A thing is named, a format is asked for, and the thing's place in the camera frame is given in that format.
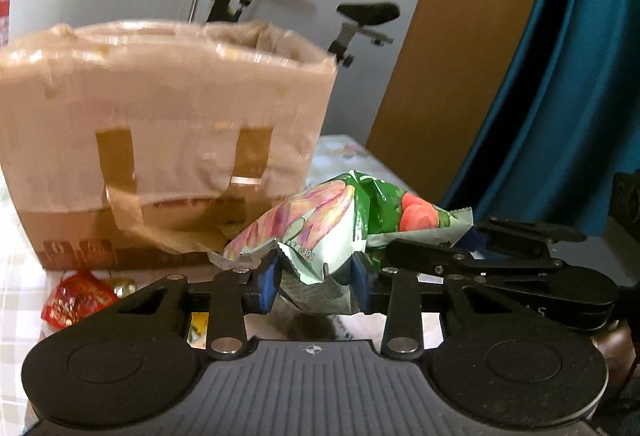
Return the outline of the person's hand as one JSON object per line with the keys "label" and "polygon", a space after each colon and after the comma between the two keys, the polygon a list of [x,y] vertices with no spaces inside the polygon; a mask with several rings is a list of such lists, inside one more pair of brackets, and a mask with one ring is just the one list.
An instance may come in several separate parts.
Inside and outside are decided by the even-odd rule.
{"label": "person's hand", "polygon": [[591,341],[608,366],[608,388],[615,390],[625,382],[636,359],[628,323],[616,322],[593,336]]}

